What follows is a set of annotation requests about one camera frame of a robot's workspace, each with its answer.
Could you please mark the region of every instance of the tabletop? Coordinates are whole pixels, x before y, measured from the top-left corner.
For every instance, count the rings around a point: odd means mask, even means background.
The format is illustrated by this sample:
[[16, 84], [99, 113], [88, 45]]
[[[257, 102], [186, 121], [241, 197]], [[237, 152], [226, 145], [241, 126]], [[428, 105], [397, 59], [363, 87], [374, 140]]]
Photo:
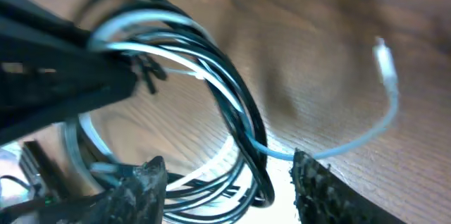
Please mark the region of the tabletop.
[[[69, 18], [82, 0], [34, 0]], [[451, 223], [450, 0], [170, 0], [212, 33], [262, 113], [271, 148], [318, 152], [358, 137], [387, 109], [371, 53], [392, 48], [400, 112], [383, 136], [329, 158], [352, 188], [407, 223]], [[107, 144], [128, 163], [164, 156], [188, 173], [221, 148], [227, 130], [204, 83], [170, 75], [151, 96], [93, 111]], [[43, 136], [56, 160], [56, 143]], [[217, 167], [226, 170], [232, 156]], [[242, 220], [297, 223], [290, 164], [272, 158], [269, 209]]]

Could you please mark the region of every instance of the cable bundle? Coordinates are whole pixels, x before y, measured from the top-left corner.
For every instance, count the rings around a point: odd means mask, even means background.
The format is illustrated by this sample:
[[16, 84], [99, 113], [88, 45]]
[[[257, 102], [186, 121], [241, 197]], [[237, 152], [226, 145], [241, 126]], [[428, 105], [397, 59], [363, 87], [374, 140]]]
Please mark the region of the cable bundle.
[[[89, 0], [75, 17], [75, 22], [79, 22], [99, 1], [101, 0]], [[145, 27], [144, 23], [152, 22], [163, 22], [169, 27]], [[125, 37], [123, 42], [110, 42], [124, 30], [133, 34]], [[179, 202], [165, 205], [163, 212], [166, 219], [177, 223], [230, 223], [238, 220], [251, 205], [267, 207], [273, 203], [274, 190], [266, 172], [266, 155], [259, 153], [247, 136], [252, 135], [266, 146], [266, 132], [259, 110], [235, 66], [217, 48], [203, 27], [167, 0], [136, 0], [104, 17], [92, 31], [87, 48], [93, 52], [119, 54], [134, 60], [141, 68], [151, 93], [156, 92], [151, 75], [165, 80], [166, 72], [179, 72], [162, 68], [148, 54], [163, 56], [187, 66], [192, 71], [182, 73], [206, 80], [229, 133], [240, 150], [231, 170], [220, 177], [210, 182], [185, 179], [178, 184], [186, 182], [188, 189], [170, 190], [177, 186], [168, 188], [166, 198]], [[80, 122], [88, 137], [99, 139], [87, 114], [80, 116]], [[231, 142], [226, 142], [225, 145], [231, 147]], [[105, 145], [97, 146], [107, 149]], [[233, 186], [245, 164], [253, 176], [250, 188]], [[181, 175], [169, 174], [168, 183], [171, 185], [181, 179]], [[214, 216], [186, 213], [187, 210], [211, 203], [221, 195], [234, 197], [239, 203], [226, 213]]]

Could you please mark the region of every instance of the brown table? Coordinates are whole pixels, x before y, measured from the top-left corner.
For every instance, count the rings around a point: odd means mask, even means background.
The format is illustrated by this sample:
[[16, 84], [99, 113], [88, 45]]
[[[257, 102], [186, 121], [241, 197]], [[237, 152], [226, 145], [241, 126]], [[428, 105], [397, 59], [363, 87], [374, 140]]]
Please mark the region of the brown table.
[[[79, 0], [35, 1], [69, 18]], [[371, 47], [376, 35], [384, 37], [400, 78], [397, 122], [375, 142], [324, 163], [408, 223], [451, 223], [450, 0], [171, 1], [232, 58], [264, 116], [271, 146], [282, 150], [342, 144], [383, 115], [387, 103]], [[218, 151], [225, 126], [199, 80], [171, 75], [158, 88], [150, 96], [141, 86], [135, 97], [95, 111], [96, 124], [124, 161], [161, 154], [170, 170], [187, 173]], [[41, 140], [63, 161], [54, 135]], [[289, 167], [270, 159], [276, 202], [252, 209], [243, 223], [296, 223]]]

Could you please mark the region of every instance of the connector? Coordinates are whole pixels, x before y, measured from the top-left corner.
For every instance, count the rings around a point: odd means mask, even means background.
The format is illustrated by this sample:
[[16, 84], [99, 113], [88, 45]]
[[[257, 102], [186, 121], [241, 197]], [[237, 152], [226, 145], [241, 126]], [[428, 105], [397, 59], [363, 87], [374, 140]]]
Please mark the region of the connector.
[[395, 64], [393, 63], [390, 48], [385, 45], [382, 38], [376, 38], [376, 46], [373, 48], [374, 58], [376, 60], [379, 75], [385, 87], [392, 87], [397, 84], [397, 74]]

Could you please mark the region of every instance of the wood grain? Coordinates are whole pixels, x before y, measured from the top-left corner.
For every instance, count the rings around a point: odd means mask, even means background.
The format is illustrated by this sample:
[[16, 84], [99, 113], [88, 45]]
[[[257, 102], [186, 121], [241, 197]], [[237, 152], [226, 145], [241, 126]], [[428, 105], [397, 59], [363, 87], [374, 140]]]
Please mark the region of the wood grain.
[[[35, 1], [69, 18], [79, 0]], [[249, 85], [271, 146], [287, 151], [342, 144], [383, 115], [371, 47], [384, 37], [400, 78], [397, 122], [324, 163], [408, 223], [451, 223], [450, 0], [171, 1], [213, 33]], [[124, 161], [162, 154], [170, 170], [187, 173], [219, 150], [225, 126], [202, 82], [171, 75], [158, 88], [150, 96], [141, 86], [133, 98], [95, 111], [96, 124]], [[288, 168], [270, 160], [276, 203], [252, 209], [243, 223], [256, 216], [296, 223]]]

